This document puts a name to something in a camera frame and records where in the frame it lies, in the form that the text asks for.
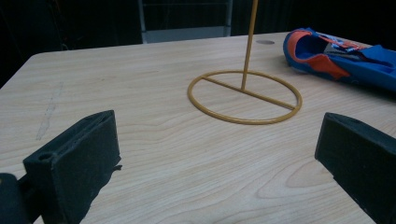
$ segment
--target light wood tabletop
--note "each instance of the light wood tabletop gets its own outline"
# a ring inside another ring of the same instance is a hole
[[[0,90],[0,173],[21,178],[24,158],[112,109],[122,170],[82,223],[373,223],[314,153],[326,112],[396,137],[396,100],[293,71],[286,34],[255,35],[250,56],[250,70],[283,78],[303,96],[294,117],[270,125],[214,119],[187,96],[204,73],[243,69],[246,36],[35,55]],[[241,78],[219,77],[235,85]],[[247,89],[295,103],[274,81],[248,76]],[[194,94],[235,117],[287,111],[204,81]]]

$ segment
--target sneaker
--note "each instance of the sneaker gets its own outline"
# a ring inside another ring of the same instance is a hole
[[[312,29],[290,32],[283,43],[289,65],[330,80],[396,91],[396,52],[366,48]]]

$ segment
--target blue sneaker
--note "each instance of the blue sneaker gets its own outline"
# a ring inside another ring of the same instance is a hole
[[[307,28],[290,32],[283,51],[297,70],[396,92],[396,52],[380,45],[365,48]]]

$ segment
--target dark background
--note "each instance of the dark background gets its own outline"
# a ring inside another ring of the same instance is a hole
[[[248,34],[251,5],[252,0],[233,0],[232,35]],[[311,27],[396,49],[395,9],[394,0],[260,0],[255,33]],[[225,5],[158,6],[147,8],[145,13],[147,28],[153,30],[216,26],[224,22]],[[0,0],[0,87],[40,52],[141,43],[136,0]]]

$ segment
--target vertical wire rod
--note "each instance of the vertical wire rod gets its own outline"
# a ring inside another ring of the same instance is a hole
[[[257,14],[257,5],[259,0],[253,0],[253,7],[251,9],[251,18],[250,18],[250,26],[248,30],[248,40],[247,40],[247,54],[245,57],[245,66],[244,66],[244,74],[242,78],[242,86],[241,90],[244,91],[247,85],[247,76],[248,76],[248,62],[250,60],[250,50],[251,50],[251,42],[253,40],[254,34],[254,26],[256,22],[256,14]]]

